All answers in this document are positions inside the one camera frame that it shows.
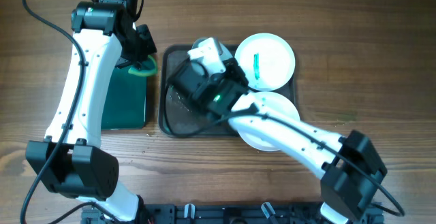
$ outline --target wooden table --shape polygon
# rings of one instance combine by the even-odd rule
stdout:
[[[28,0],[38,14],[70,28],[84,0]],[[204,36],[238,44],[274,33],[294,49],[298,110],[304,121],[347,135],[366,133],[389,173],[383,185],[404,206],[387,223],[436,222],[436,0],[145,0],[159,50]],[[41,140],[63,90],[72,45],[23,10],[0,0],[0,223],[17,223],[35,173],[28,140]],[[240,139],[173,140],[154,110],[142,130],[102,135],[121,180],[146,203],[216,204],[320,199],[320,182],[283,153],[263,153]],[[381,194],[377,201],[389,205]],[[29,223],[47,223],[78,202],[40,185]],[[79,213],[65,222],[77,223]]]

